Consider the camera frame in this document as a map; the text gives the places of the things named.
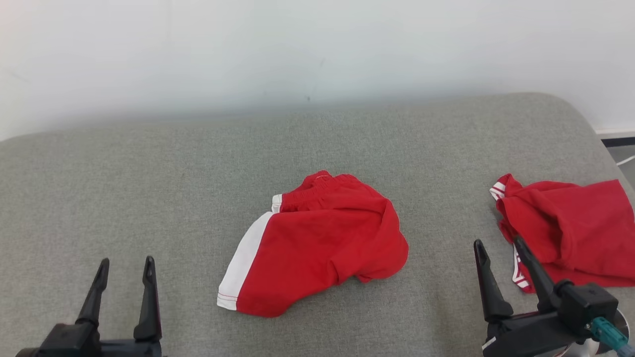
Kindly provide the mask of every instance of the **red garment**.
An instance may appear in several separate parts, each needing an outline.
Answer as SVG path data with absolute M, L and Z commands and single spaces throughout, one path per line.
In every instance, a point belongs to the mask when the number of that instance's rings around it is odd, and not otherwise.
M 523 187 L 510 173 L 490 189 L 503 215 L 499 228 L 512 243 L 525 239 L 533 254 L 557 282 L 576 285 L 635 286 L 635 222 L 618 180 L 578 186 L 541 181 Z M 535 292 L 514 247 L 512 280 Z
M 364 283 L 398 272 L 408 258 L 392 203 L 352 175 L 308 176 L 276 195 L 272 211 L 241 240 L 217 304 L 275 317 L 351 276 Z

